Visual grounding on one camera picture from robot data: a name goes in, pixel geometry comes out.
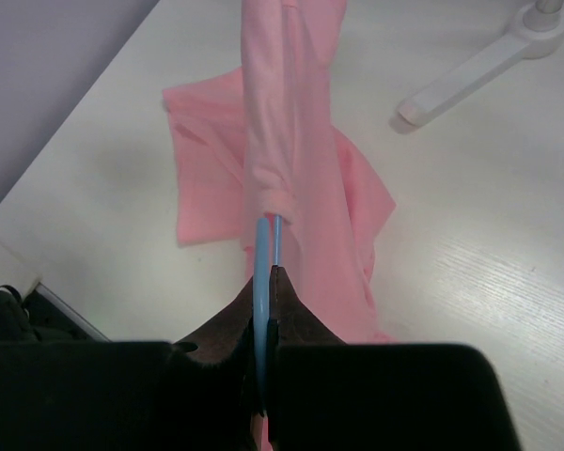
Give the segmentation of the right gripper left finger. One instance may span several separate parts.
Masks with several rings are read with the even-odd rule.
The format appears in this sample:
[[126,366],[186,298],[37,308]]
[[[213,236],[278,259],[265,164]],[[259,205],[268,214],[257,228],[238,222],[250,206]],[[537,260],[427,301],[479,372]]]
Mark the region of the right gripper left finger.
[[200,450],[254,450],[256,370],[253,282],[177,345],[192,370],[182,377],[182,410]]

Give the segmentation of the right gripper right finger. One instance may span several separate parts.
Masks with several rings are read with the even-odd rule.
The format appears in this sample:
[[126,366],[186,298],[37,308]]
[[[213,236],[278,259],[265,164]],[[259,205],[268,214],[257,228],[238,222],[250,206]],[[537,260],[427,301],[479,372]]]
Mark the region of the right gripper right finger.
[[346,346],[299,299],[285,268],[272,267],[267,345],[267,436],[274,450],[322,448],[331,396],[330,350]]

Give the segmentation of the blue wire hanger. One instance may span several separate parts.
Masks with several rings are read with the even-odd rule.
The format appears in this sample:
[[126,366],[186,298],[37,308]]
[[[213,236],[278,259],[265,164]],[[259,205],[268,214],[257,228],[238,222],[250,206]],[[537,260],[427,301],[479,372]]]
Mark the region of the blue wire hanger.
[[252,320],[256,381],[262,415],[267,413],[267,353],[270,322],[270,274],[280,263],[283,218],[262,217],[256,225],[254,248]]

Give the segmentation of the pink t shirt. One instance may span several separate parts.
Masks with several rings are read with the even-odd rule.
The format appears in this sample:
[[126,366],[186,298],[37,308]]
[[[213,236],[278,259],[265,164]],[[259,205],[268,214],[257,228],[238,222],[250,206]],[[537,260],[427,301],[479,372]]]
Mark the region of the pink t shirt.
[[163,93],[182,245],[255,252],[279,216],[281,260],[302,303],[340,339],[384,343],[370,289],[374,242],[395,203],[331,118],[343,1],[245,1],[235,70]]

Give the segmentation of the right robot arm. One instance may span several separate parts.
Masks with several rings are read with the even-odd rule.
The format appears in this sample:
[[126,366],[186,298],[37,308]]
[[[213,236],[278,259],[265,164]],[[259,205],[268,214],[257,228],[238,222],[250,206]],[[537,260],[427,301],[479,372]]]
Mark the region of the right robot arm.
[[340,408],[290,386],[293,357],[332,334],[273,267],[267,329],[255,281],[185,339],[98,342],[39,335],[0,287],[0,450],[355,450]]

